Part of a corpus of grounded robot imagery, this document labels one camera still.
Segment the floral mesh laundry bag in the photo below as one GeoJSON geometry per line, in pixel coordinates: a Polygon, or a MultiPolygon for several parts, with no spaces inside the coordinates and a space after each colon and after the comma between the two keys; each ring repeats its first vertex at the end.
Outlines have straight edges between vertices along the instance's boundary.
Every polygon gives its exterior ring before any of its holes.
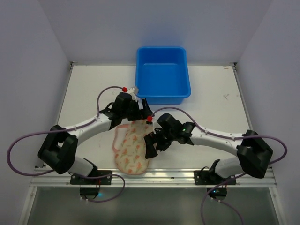
{"type": "Polygon", "coordinates": [[[153,131],[146,120],[118,125],[112,143],[117,168],[128,175],[141,175],[149,166],[144,137],[153,131]]]}

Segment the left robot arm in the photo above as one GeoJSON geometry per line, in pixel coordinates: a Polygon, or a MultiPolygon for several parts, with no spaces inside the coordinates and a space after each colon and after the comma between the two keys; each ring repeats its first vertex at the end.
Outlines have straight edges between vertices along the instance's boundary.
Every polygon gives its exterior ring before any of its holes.
{"type": "Polygon", "coordinates": [[[98,168],[89,160],[76,156],[77,147],[86,140],[120,125],[124,119],[139,121],[152,115],[146,99],[135,100],[132,94],[121,92],[114,102],[98,110],[96,116],[72,127],[55,125],[47,134],[38,157],[56,173],[72,173],[83,179],[94,179],[98,168]]]}

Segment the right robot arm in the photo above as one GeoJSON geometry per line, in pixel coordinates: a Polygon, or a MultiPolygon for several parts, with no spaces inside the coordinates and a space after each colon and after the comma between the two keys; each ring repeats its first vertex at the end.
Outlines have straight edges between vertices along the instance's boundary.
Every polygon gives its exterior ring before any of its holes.
{"type": "Polygon", "coordinates": [[[239,174],[264,178],[273,150],[253,130],[244,134],[226,134],[197,127],[195,122],[181,123],[165,113],[157,120],[158,127],[144,136],[145,157],[154,158],[158,152],[167,150],[171,143],[207,146],[233,155],[229,159],[217,159],[207,171],[195,171],[197,185],[216,185],[239,174]]]}

